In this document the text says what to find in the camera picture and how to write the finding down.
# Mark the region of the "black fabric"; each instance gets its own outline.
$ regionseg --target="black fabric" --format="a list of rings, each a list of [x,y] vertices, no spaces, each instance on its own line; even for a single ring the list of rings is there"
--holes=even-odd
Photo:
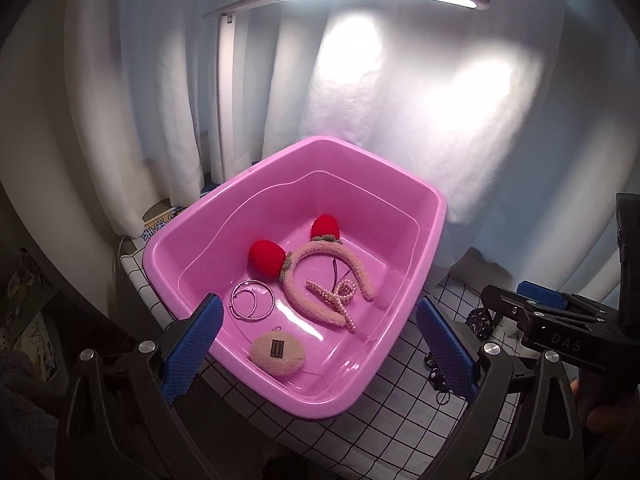
[[[300,456],[279,456],[262,468],[262,480],[307,480],[309,469]]]
[[[0,477],[11,480],[46,480],[21,453],[13,435],[0,418]]]
[[[24,373],[30,377],[31,362],[18,351],[0,352],[0,375]],[[36,468],[53,466],[58,421],[0,381],[0,421],[5,437]]]

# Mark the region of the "human hand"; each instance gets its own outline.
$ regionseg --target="human hand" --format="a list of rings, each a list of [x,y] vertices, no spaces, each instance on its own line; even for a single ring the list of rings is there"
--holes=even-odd
[[[577,402],[580,396],[578,379],[571,383],[571,391]],[[638,421],[640,421],[640,397],[636,390],[612,406],[599,406],[591,410],[587,417],[587,430],[596,434],[618,436]]]

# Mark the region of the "grid tablecloth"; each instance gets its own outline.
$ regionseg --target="grid tablecloth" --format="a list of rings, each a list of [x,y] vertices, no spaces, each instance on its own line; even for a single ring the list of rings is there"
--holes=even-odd
[[[165,219],[170,220],[177,213],[169,211],[160,219],[166,223]],[[157,220],[148,224],[158,224]],[[165,328],[174,318],[156,296],[142,269],[144,245],[151,234],[146,232],[145,239],[134,240],[137,250],[122,256],[120,262],[151,314]],[[466,319],[480,303],[475,291],[452,276],[447,276],[435,289],[422,291],[420,296],[428,296],[434,304],[443,306],[454,320]],[[504,335],[498,337],[494,340],[505,351],[515,353],[514,340]],[[200,374],[267,437],[344,478],[413,480],[439,452],[466,407],[466,402],[455,396],[438,405],[424,368],[428,351],[412,314],[378,373],[354,405],[339,416],[319,422],[300,420],[284,412],[241,383],[211,356],[201,365]],[[493,436],[476,465],[476,474],[494,465],[516,404],[515,394],[507,396]]]

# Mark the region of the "silver ring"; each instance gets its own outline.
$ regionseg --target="silver ring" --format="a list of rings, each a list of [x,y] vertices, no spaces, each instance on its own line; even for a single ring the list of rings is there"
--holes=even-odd
[[[248,292],[249,294],[251,294],[254,297],[254,307],[251,309],[251,312],[249,312],[246,316],[244,314],[239,314],[238,310],[236,309],[236,306],[233,304],[233,300],[238,296],[238,294],[240,294],[241,292]],[[233,296],[231,297],[231,305],[233,305],[231,313],[233,313],[234,311],[236,311],[236,313],[238,313],[240,316],[243,317],[251,317],[254,312],[255,309],[258,307],[258,296],[255,295],[255,292],[252,291],[250,288],[241,288],[240,290],[238,290],[237,292],[235,292],[233,294]]]
[[[271,308],[263,316],[251,317],[253,315],[253,313],[255,312],[255,309],[257,307],[258,299],[257,299],[257,297],[255,295],[255,292],[252,291],[250,288],[241,288],[242,286],[249,285],[251,283],[255,283],[255,285],[262,286],[271,295]],[[251,312],[249,313],[248,316],[245,316],[244,314],[240,314],[238,312],[238,310],[236,309],[236,306],[234,304],[234,299],[241,292],[248,292],[254,297],[254,308],[251,310]],[[236,319],[240,319],[242,321],[260,321],[261,319],[265,319],[271,312],[273,312],[273,309],[274,309],[275,306],[276,306],[276,297],[275,297],[273,291],[271,290],[271,287],[269,285],[267,285],[266,283],[264,283],[264,282],[260,282],[259,280],[244,280],[244,282],[238,283],[234,287],[233,292],[231,293],[231,301],[229,302],[229,310],[231,311],[232,316],[235,317]]]

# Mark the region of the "headband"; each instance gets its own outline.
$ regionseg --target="headband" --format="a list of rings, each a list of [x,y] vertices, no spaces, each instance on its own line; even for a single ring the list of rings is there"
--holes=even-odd
[[[343,314],[308,298],[294,284],[296,267],[312,254],[326,254],[347,264],[360,286],[362,297],[367,301],[375,299],[376,291],[367,270],[358,257],[343,245],[338,223],[332,216],[320,215],[311,226],[311,241],[297,251],[285,253],[282,247],[270,240],[258,240],[249,249],[249,258],[255,267],[280,280],[287,300],[300,314],[314,321],[344,326],[347,320]]]

